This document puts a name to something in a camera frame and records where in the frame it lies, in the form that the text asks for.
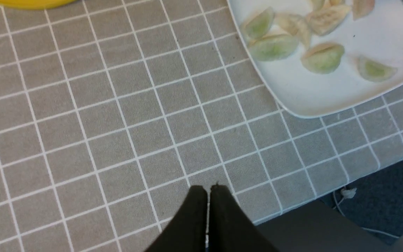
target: square plate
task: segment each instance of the square plate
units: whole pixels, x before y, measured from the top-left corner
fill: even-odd
[[[237,30],[254,16],[271,6],[279,12],[302,16],[312,11],[309,0],[228,0]],[[273,27],[272,33],[283,33]],[[243,45],[246,43],[240,34]],[[248,56],[262,81],[275,99],[290,113],[300,118],[316,118],[346,110],[385,94],[403,84],[403,3],[401,0],[376,0],[374,10],[353,21],[349,13],[329,35],[312,36],[312,47],[323,42],[336,42],[345,47],[338,69],[329,75],[306,70],[300,61],[306,49],[300,44],[295,53],[280,61],[254,61]],[[372,83],[360,77],[357,58],[370,59],[398,68],[393,78]]]

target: white cable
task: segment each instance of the white cable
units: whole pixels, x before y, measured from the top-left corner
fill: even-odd
[[[342,198],[332,209],[337,209],[337,206],[342,204],[342,202],[344,201],[344,198]]]
[[[337,210],[340,212],[340,214],[343,217],[346,217],[346,215],[344,215],[343,211],[341,210],[339,203],[337,202],[337,197],[335,196],[335,191],[333,191],[332,197],[334,198],[334,203],[335,203],[335,206],[337,207]]]
[[[381,234],[383,234],[383,235],[390,236],[390,237],[392,237],[392,238],[394,238],[394,239],[399,239],[399,236],[395,236],[395,235],[393,235],[393,234],[390,234],[390,233],[387,233],[387,232],[384,232],[384,231],[380,231],[380,230],[376,230],[376,229],[371,229],[371,228],[367,228],[367,227],[361,227],[361,228],[362,228],[363,230],[368,231],[368,232],[381,233]]]
[[[343,198],[340,200],[340,202],[337,202],[337,197],[335,196],[335,191],[332,192],[332,197],[334,198],[334,203],[335,203],[335,206],[336,206],[337,210],[340,212],[340,214],[341,214],[343,217],[346,217],[346,216],[344,215],[343,211],[342,211],[341,208],[340,208],[340,204],[343,202],[343,200],[345,199],[345,197],[343,197]],[[361,227],[361,228],[362,228],[363,230],[368,231],[368,232],[380,233],[380,234],[382,234],[382,235],[386,235],[386,236],[390,236],[390,237],[395,238],[395,239],[399,239],[399,236],[395,236],[395,235],[393,235],[393,234],[390,234],[390,233],[387,233],[387,232],[384,232],[384,231],[380,231],[380,230],[377,230],[377,229],[371,229],[371,228],[367,228],[367,227]]]

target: dumpling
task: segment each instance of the dumpling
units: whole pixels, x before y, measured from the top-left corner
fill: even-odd
[[[323,8],[325,0],[310,0],[312,2],[313,10],[319,10]]]
[[[330,8],[311,12],[306,21],[317,35],[323,36],[331,33],[343,22],[351,7],[348,5],[334,5]]]
[[[325,75],[339,67],[343,54],[342,45],[323,43],[308,50],[301,58],[301,63],[310,72]]]
[[[289,57],[298,47],[297,38],[288,35],[272,35],[256,40],[248,49],[258,61],[268,62]]]
[[[354,0],[352,4],[352,17],[354,20],[368,16],[374,9],[374,0]]]
[[[276,23],[292,36],[298,37],[301,43],[306,47],[310,47],[312,32],[306,20],[296,14],[281,13],[276,16]]]
[[[381,64],[365,56],[359,57],[358,69],[364,79],[372,82],[386,81],[397,73],[397,68]]]
[[[270,30],[274,19],[275,11],[273,8],[268,7],[245,25],[244,32],[246,36],[255,40],[262,38]]]
[[[342,5],[344,4],[344,0],[329,0],[331,5]]]
[[[275,21],[278,26],[292,36],[298,33],[298,27],[294,22],[294,14],[278,13],[276,14]]]

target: table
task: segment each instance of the table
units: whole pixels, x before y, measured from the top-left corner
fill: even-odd
[[[140,251],[190,185],[260,223],[402,159],[403,86],[291,116],[223,0],[0,7],[0,250]]]

